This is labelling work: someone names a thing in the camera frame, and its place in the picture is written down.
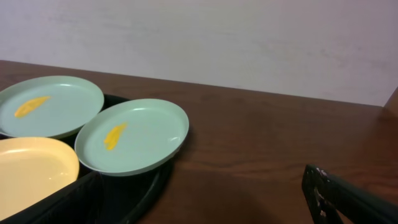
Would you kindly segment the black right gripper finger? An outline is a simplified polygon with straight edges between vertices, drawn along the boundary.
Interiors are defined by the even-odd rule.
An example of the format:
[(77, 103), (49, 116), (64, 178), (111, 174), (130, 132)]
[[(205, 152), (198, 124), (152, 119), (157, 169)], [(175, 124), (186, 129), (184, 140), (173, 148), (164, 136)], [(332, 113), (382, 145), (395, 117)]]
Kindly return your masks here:
[(397, 206), (347, 181), (308, 164), (302, 191), (315, 224), (342, 223), (342, 213), (353, 223), (397, 224)]

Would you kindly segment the yellow plate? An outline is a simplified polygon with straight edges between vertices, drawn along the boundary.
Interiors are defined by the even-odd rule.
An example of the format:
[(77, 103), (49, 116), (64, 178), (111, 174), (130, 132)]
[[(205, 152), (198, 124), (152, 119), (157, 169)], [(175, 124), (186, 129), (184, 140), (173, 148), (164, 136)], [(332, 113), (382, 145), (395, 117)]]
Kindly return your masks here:
[(62, 141), (35, 137), (1, 140), (1, 220), (76, 181), (79, 170), (74, 149)]

